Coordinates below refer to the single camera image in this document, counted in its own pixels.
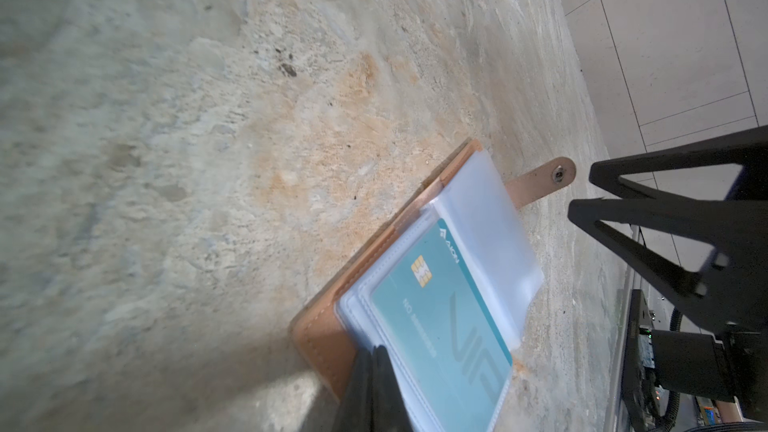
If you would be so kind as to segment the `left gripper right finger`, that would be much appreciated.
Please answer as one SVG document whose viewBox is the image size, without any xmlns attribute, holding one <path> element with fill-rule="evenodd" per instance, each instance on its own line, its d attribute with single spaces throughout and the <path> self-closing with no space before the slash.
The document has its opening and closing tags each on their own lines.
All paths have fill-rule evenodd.
<svg viewBox="0 0 768 432">
<path fill-rule="evenodd" d="M 413 427 L 385 346 L 373 349 L 372 361 L 372 430 L 412 432 Z"/>
</svg>

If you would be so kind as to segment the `teal VIP chip card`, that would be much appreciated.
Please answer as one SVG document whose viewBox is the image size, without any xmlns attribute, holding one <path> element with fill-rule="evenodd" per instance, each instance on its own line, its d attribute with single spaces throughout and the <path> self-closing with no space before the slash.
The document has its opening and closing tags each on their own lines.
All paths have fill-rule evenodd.
<svg viewBox="0 0 768 432">
<path fill-rule="evenodd" d="M 492 430 L 512 358 L 444 220 L 406 246 L 370 303 L 415 430 Z"/>
</svg>

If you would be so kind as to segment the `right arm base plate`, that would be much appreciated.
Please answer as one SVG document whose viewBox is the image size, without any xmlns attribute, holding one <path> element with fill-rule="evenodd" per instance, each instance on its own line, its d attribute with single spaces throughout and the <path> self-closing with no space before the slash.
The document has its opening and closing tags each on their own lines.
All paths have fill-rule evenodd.
<svg viewBox="0 0 768 432">
<path fill-rule="evenodd" d="M 654 379 L 647 374 L 648 370 L 655 368 L 650 341 L 653 328 L 653 319 L 643 291 L 633 289 L 624 341 L 620 392 L 629 425 L 634 431 L 653 429 L 659 416 Z"/>
</svg>

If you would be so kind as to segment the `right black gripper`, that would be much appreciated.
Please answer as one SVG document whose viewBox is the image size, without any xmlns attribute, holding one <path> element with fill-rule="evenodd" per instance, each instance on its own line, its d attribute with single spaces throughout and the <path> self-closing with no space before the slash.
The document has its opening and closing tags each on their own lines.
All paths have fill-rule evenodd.
<svg viewBox="0 0 768 432">
<path fill-rule="evenodd" d="M 767 335 L 758 332 L 767 329 L 767 128 L 596 162 L 589 181 L 620 198 L 692 198 L 580 199 L 568 218 L 678 308 L 667 330 L 650 334 L 656 384 L 737 402 L 745 418 L 765 422 Z M 735 201 L 704 201 L 719 199 Z M 688 271 L 614 223 L 708 244 L 713 258 Z M 682 313 L 705 330 L 726 332 L 682 332 Z"/>
</svg>

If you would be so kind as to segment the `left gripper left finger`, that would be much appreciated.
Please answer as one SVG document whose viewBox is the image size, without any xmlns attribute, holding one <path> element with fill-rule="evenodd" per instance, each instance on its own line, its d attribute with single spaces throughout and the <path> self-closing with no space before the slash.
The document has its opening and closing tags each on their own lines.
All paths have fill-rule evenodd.
<svg viewBox="0 0 768 432">
<path fill-rule="evenodd" d="M 370 432 L 372 430 L 371 352 L 359 349 L 356 353 L 350 380 L 336 412 L 333 432 Z"/>
</svg>

